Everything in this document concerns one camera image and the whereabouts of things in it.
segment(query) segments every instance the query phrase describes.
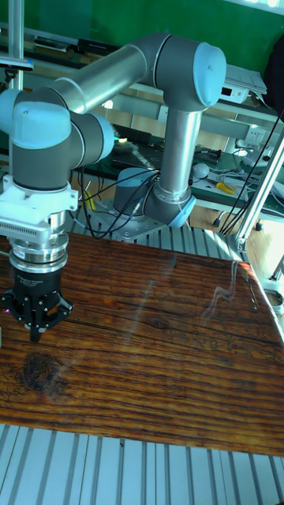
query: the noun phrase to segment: light blue joint cap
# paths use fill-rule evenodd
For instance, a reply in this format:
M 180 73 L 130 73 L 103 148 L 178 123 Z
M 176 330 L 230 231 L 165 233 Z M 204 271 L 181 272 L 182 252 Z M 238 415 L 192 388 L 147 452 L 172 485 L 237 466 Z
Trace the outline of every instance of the light blue joint cap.
M 121 186 L 122 188 L 135 188 L 146 181 L 151 174 L 153 174 L 152 170 L 147 170 L 146 167 L 144 169 L 137 166 L 125 168 L 118 175 L 117 186 Z
M 0 95 L 0 129 L 11 134 L 13 125 L 13 107 L 18 94 L 17 89 L 6 89 Z
M 221 49 L 200 43 L 194 54 L 193 81 L 196 94 L 203 105 L 218 102 L 226 78 L 226 57 Z
M 191 195 L 189 201 L 186 202 L 185 206 L 178 212 L 175 218 L 168 224 L 173 228 L 181 228 L 185 224 L 186 219 L 189 217 L 194 205 L 196 204 L 196 198 Z
M 92 116 L 94 116 L 97 120 L 103 132 L 103 150 L 99 159 L 96 161 L 97 163 L 101 159 L 106 158 L 112 152 L 114 148 L 114 131 L 111 124 L 103 118 L 103 116 L 100 116 L 99 114 L 92 114 Z

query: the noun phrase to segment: white device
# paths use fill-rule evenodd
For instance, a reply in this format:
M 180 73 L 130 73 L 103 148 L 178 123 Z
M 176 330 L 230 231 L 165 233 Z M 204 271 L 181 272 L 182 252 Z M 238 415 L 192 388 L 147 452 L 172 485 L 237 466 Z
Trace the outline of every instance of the white device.
M 272 154 L 273 149 L 267 148 L 264 150 L 260 160 L 257 162 L 257 166 L 261 168 L 262 166 L 266 166 L 270 160 L 271 154 Z M 259 158 L 261 153 L 261 150 L 259 149 L 252 149 L 251 151 L 248 151 L 248 154 L 244 156 L 241 161 L 244 163 L 244 165 L 247 166 L 254 166 L 256 163 L 257 159 Z
M 209 171 L 209 166 L 205 163 L 197 163 L 192 169 L 192 174 L 196 179 L 205 179 L 208 176 Z
M 243 103 L 248 98 L 249 90 L 227 84 L 222 88 L 220 98 L 228 102 Z
M 0 55 L 0 67 L 8 70 L 23 70 L 24 72 L 32 72 L 34 64 L 32 60 L 20 60 L 17 58 L 7 58 Z

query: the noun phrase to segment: yellow tool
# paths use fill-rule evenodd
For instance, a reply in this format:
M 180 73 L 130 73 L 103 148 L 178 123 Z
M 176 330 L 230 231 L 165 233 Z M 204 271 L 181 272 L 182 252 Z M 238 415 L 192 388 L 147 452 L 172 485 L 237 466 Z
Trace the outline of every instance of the yellow tool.
M 221 191 L 223 191 L 224 193 L 228 193 L 229 195 L 233 195 L 234 192 L 237 191 L 236 188 L 234 188 L 233 186 L 228 186 L 227 184 L 225 184 L 225 182 L 222 181 L 216 182 L 212 181 L 212 179 L 206 179 L 206 181 L 211 182 L 212 184 L 214 184 L 215 188 L 220 189 Z

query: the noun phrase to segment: wooden table surface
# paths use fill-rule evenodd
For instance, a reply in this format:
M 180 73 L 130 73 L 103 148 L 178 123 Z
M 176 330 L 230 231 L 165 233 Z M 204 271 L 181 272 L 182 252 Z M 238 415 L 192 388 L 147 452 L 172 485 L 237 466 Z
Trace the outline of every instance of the wooden table surface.
M 0 309 L 1 423 L 284 455 L 282 337 L 248 264 L 71 235 L 62 291 L 38 344 Z

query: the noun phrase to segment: wire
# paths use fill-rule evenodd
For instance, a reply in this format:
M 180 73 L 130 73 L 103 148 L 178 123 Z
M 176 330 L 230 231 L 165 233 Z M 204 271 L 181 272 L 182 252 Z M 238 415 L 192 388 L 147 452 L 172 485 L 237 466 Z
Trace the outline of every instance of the wire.
M 237 221 L 243 216 L 245 211 L 247 210 L 250 202 L 251 202 L 252 197 L 248 199 L 247 202 L 245 202 L 245 205 L 238 211 L 238 213 L 231 219 L 231 221 L 227 224 L 225 230 L 223 231 L 224 235 L 225 234 L 230 234 L 231 231 L 233 231 L 234 226 L 237 224 Z
M 86 206 L 86 201 L 85 199 L 83 199 L 83 207 L 84 207 L 84 213 L 85 213 L 85 218 L 86 218 L 86 221 L 87 221 L 87 224 L 88 224 L 88 229 L 92 235 L 93 238 L 95 239 L 100 239 L 100 238 L 104 238 L 106 237 L 110 232 L 115 232 L 115 231 L 118 231 L 120 230 L 123 226 L 125 226 L 129 221 L 130 219 L 134 216 L 135 212 L 137 212 L 139 206 L 140 206 L 140 203 L 142 202 L 143 198 L 140 199 L 139 201 L 139 204 L 138 204 L 138 207 L 136 206 L 134 208 L 134 210 L 132 211 L 132 213 L 130 214 L 130 216 L 128 217 L 128 219 L 125 221 L 125 223 L 123 223 L 122 225 L 120 225 L 118 228 L 114 228 L 114 225 L 115 223 L 119 220 L 119 218 L 121 217 L 121 215 L 123 214 L 124 210 L 132 203 L 131 200 L 133 199 L 133 197 L 135 196 L 135 194 L 137 193 L 137 191 L 145 184 L 147 184 L 152 178 L 157 178 L 157 174 L 153 174 L 151 173 L 151 176 L 149 178 L 146 178 L 137 188 L 136 190 L 133 192 L 133 194 L 131 195 L 131 197 L 127 200 L 127 202 L 125 203 L 125 206 L 123 207 L 123 209 L 118 213 L 118 215 L 116 216 L 116 218 L 114 219 L 113 223 L 111 224 L 111 226 L 108 228 L 108 230 L 106 231 L 101 231 L 101 230 L 93 230 L 92 229 L 92 225 L 91 225 L 91 221 L 90 221 L 90 218 L 89 218 L 89 215 L 88 215 L 88 212 L 87 212 L 87 206 Z M 81 184 L 83 186 L 84 184 L 84 168 L 81 167 Z
M 152 175 L 155 173 L 156 175 L 158 175 L 158 171 L 157 170 L 144 170 L 143 172 L 139 172 L 139 174 L 134 174 L 134 175 L 130 175 L 129 177 L 126 177 L 125 179 L 120 179 L 120 180 L 117 180 L 116 182 L 114 182 L 113 184 L 110 184 L 108 186 L 106 186 L 106 188 L 103 188 L 101 191 L 95 193 L 94 195 L 91 195 L 89 196 L 88 198 L 85 198 L 85 201 L 88 201 L 90 200 L 91 198 L 95 198 L 95 196 L 98 196 L 98 194 L 102 194 L 104 191 L 106 191 L 107 189 L 109 188 L 112 188 L 113 186 L 116 186 L 118 183 L 120 182 L 124 182 L 124 181 L 128 181 L 129 179 L 133 179 L 134 177 L 137 177 L 137 175 L 142 175 L 142 174 L 148 174 L 149 171 L 151 171 L 151 177 Z
M 188 216 L 187 216 L 186 214 L 184 214 L 183 209 L 181 208 L 181 205 L 180 205 L 179 203 L 178 203 L 177 205 L 178 205 L 178 208 L 179 208 L 179 210 L 181 211 L 182 215 L 185 217 L 185 222 L 184 222 L 184 224 L 186 224 L 186 226 L 187 226 L 187 227 L 190 229 L 190 231 L 191 231 L 191 227 L 189 226 L 189 223 L 188 223 Z
M 257 163 L 260 161 L 260 159 L 261 159 L 261 157 L 262 157 L 262 155 L 264 153 L 264 150 L 266 149 L 266 146 L 268 145 L 268 143 L 269 143 L 269 141 L 270 141 L 270 139 L 272 137 L 272 134 L 274 133 L 275 128 L 276 128 L 277 124 L 279 123 L 279 121 L 280 121 L 280 119 L 281 119 L 281 117 L 283 115 L 283 112 L 284 112 L 284 109 L 283 109 L 282 113 L 277 117 L 277 120 L 275 121 L 275 123 L 273 125 L 273 128 L 272 128 L 272 130 L 271 130 L 271 132 L 270 132 L 270 134 L 269 134 L 269 136 L 267 138 L 267 141 L 265 142 L 265 144 L 264 144 L 264 146 L 263 146 L 263 148 L 262 148 L 262 150 L 261 150 L 261 152 L 259 154 L 259 157 L 257 158 L 257 160 L 256 160 L 255 164 L 253 165 L 252 169 L 250 170 L 250 172 L 248 173 L 248 177 L 246 178 L 245 183 L 244 183 L 243 187 L 241 188 L 241 191 L 240 191 L 240 193 L 239 193 L 236 201 L 234 202 L 233 207 L 230 210 L 230 213 L 228 214 L 228 216 L 226 217 L 225 222 L 222 225 L 222 228 L 220 230 L 221 233 L 226 234 L 226 232 L 224 232 L 224 230 L 226 229 L 226 224 L 228 222 L 228 219 L 230 219 L 230 216 L 233 214 L 234 209 L 236 208 L 237 202 L 241 199 L 241 195 L 244 192 L 245 186 L 248 184 L 249 178 L 251 177 L 252 172 L 256 168 Z

